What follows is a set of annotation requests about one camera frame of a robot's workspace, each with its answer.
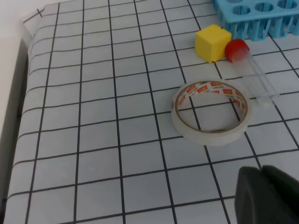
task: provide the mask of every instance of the yellow block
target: yellow block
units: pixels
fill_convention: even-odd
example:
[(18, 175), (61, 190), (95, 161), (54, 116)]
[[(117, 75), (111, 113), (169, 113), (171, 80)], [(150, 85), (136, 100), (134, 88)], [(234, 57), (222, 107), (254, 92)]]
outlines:
[(207, 62), (216, 62), (225, 57), (225, 46), (232, 34), (213, 24), (196, 33), (195, 52)]

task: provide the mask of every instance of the grid paper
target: grid paper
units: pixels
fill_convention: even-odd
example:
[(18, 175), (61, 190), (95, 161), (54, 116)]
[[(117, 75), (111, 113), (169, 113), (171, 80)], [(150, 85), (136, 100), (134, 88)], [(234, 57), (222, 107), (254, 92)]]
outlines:
[[(210, 2), (75, 0), (42, 15), (5, 223), (233, 224), (240, 167), (271, 164), (299, 180), (299, 38), (246, 40), (280, 101), (260, 108), (251, 98), (247, 132), (206, 147), (176, 132), (170, 102), (200, 78), (242, 85), (226, 59), (194, 53), (195, 32), (219, 24)], [(241, 117), (213, 96), (180, 113), (205, 130)]]

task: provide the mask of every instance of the tape roll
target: tape roll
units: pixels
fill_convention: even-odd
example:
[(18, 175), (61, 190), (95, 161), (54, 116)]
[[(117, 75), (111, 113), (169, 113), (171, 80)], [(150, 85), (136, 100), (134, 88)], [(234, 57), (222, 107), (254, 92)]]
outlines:
[[(224, 94), (232, 99), (243, 112), (239, 123), (224, 131), (202, 131), (188, 125), (178, 113), (180, 106), (188, 97), (204, 92)], [(186, 139), (207, 146), (222, 146), (237, 140), (246, 131), (250, 115), (250, 100), (233, 83), (222, 79), (205, 79), (182, 85), (171, 103), (171, 118), (176, 130)]]

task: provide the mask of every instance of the red test tube cap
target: red test tube cap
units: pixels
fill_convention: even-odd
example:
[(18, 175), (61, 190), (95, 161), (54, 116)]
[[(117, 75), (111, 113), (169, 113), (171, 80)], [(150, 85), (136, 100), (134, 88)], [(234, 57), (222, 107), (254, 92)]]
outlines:
[[(225, 47), (225, 55), (230, 62), (233, 62), (232, 58), (236, 52), (240, 52), (241, 49), (249, 51), (248, 45), (242, 39), (234, 39), (229, 42)], [(238, 54), (238, 57), (242, 59), (245, 55)]]

